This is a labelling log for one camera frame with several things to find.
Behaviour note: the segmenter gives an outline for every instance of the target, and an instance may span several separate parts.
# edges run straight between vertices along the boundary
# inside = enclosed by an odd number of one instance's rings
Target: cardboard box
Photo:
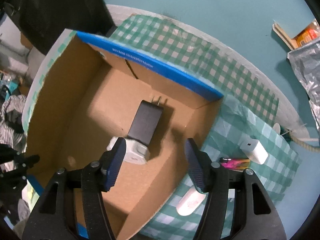
[[[114,234],[129,239],[186,174],[184,142],[193,137],[202,145],[222,95],[173,66],[100,36],[77,32],[61,47],[54,62],[45,59],[50,69],[37,74],[41,88],[34,93],[31,87],[28,96],[36,103],[27,154],[40,155],[31,172],[43,187],[59,167],[79,169],[98,160],[113,136],[127,135],[142,100],[162,97],[151,159],[145,165],[123,162],[115,186],[102,193]],[[76,213],[85,226],[80,190]]]

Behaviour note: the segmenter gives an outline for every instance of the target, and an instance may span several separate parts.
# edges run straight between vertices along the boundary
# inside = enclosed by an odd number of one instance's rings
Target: green and white checkered cloth
[[[212,161],[219,160],[220,157],[246,158],[240,150],[240,144],[248,137],[258,139],[269,153],[263,165],[251,162],[250,168],[255,171],[275,204],[284,197],[301,160],[282,136],[232,95],[223,99],[215,124],[201,150],[206,152]],[[190,177],[186,175],[169,200],[140,233],[161,240],[192,239],[206,199],[189,216],[180,216],[176,211],[176,205],[192,186]],[[230,234],[233,207],[234,199],[229,198],[221,237]]]
[[[177,27],[170,20],[146,15],[126,19],[111,35],[238,98],[259,118],[274,125],[279,99],[232,55]]]

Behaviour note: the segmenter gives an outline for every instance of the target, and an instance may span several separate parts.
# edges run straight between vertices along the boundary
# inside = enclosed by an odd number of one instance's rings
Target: metal prong
[[[160,104],[160,100],[161,100],[161,97],[159,97],[159,99],[158,99],[157,106],[159,106],[159,104]]]

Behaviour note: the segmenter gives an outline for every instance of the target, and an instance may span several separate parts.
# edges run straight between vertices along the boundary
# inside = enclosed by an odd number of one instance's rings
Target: blue strip
[[[40,196],[43,193],[44,188],[40,185],[40,183],[38,182],[36,177],[33,175],[28,175],[27,179],[28,179],[29,183],[31,184],[31,186],[33,187],[33,189]],[[87,239],[89,238],[87,229],[84,226],[82,226],[81,224],[78,223],[77,228],[78,228],[78,233],[80,236],[85,237]]]
[[[143,65],[146,68],[190,89],[198,95],[201,95],[208,101],[217,101],[223,97],[223,94],[218,90],[208,86],[195,77],[190,76],[187,73],[171,67],[157,59],[151,58],[133,49],[123,47],[112,42],[111,40],[108,40],[107,38],[83,32],[77,32],[77,36],[85,43],[92,44],[111,52],[112,54],[139,63],[140,65]]]

